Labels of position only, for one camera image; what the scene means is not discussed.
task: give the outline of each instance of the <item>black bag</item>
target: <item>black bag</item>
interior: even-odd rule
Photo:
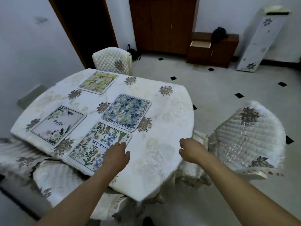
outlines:
[[[226,30],[224,28],[218,27],[216,30],[213,31],[211,35],[211,42],[216,44],[226,38],[228,38]]]
[[[129,44],[128,44],[128,49],[126,51],[131,53],[133,61],[136,61],[141,56],[141,53],[139,53],[134,49],[131,49],[131,46]]]

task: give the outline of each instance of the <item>dining table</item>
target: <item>dining table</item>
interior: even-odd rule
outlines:
[[[141,202],[156,195],[181,163],[179,140],[192,136],[193,104],[184,86],[118,73],[114,73],[118,78],[103,94],[78,89],[96,71],[99,70],[85,69],[50,87],[24,110],[11,133],[52,158],[92,176],[92,170],[84,170],[71,159],[71,149],[100,121],[104,111],[120,94],[151,101],[127,144],[130,161],[110,183],[115,191]],[[76,110],[86,117],[57,147],[51,148],[31,130],[59,106]]]

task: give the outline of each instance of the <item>person's left hand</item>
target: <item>person's left hand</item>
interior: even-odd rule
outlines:
[[[126,143],[115,143],[106,151],[103,157],[102,168],[106,168],[113,176],[122,171],[130,161],[130,152],[125,154]]]

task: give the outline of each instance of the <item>person's right arm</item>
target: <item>person's right arm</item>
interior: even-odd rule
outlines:
[[[180,146],[181,157],[199,165],[209,175],[243,226],[301,225],[301,221],[236,175],[198,141],[181,139]]]

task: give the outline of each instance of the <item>person's left arm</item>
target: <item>person's left arm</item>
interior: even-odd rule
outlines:
[[[109,183],[128,164],[130,152],[125,154],[125,148],[125,143],[112,145],[95,174],[51,209],[37,225],[86,225]]]

